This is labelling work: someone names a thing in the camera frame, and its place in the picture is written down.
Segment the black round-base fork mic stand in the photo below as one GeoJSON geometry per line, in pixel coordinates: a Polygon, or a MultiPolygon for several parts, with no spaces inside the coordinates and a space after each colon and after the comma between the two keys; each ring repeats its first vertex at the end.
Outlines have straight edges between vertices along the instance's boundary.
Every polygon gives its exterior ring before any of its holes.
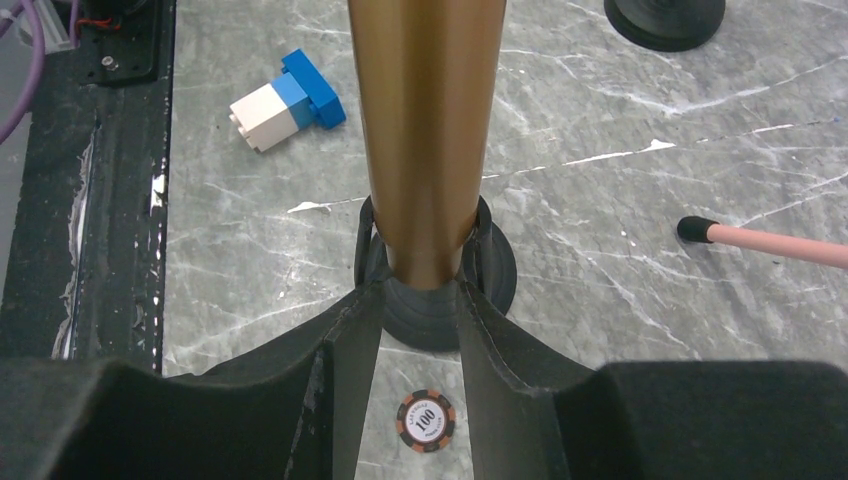
{"type": "Polygon", "coordinates": [[[725,0],[605,0],[612,27],[638,46],[684,52],[708,42],[724,19],[725,0]]]}

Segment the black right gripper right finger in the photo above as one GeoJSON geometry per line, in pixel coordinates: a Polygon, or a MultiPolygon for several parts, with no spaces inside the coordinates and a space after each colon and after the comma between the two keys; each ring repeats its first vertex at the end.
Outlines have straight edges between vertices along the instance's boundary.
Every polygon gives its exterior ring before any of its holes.
{"type": "Polygon", "coordinates": [[[847,376],[810,361],[585,367],[457,288],[478,479],[843,479],[847,376]]]}

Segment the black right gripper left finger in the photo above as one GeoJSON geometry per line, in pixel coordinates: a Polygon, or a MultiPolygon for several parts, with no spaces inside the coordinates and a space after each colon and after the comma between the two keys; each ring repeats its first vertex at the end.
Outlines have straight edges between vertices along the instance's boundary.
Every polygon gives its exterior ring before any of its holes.
{"type": "Polygon", "coordinates": [[[383,287],[201,375],[117,359],[1,364],[5,479],[351,479],[383,287]]]}

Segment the black round-base clip mic stand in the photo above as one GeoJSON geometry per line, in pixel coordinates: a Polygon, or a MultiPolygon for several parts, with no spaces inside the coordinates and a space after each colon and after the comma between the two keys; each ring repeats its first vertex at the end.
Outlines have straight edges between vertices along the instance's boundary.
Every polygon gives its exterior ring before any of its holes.
{"type": "MultiPolygon", "coordinates": [[[[463,246],[458,278],[475,284],[500,313],[509,311],[517,286],[516,259],[484,199],[479,200],[472,232],[463,246]]],[[[419,290],[394,279],[387,247],[376,231],[372,201],[366,198],[359,211],[354,285],[374,280],[384,285],[383,328],[389,335],[418,350],[459,349],[457,288],[445,284],[434,290],[419,290]]]]}

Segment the gold microphone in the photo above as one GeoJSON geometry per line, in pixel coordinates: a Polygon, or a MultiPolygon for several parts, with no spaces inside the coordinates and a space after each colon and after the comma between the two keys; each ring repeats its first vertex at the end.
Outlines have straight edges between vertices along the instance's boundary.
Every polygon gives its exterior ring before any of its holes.
{"type": "Polygon", "coordinates": [[[502,1],[348,5],[371,200],[401,282],[453,279],[476,219],[502,1]]]}

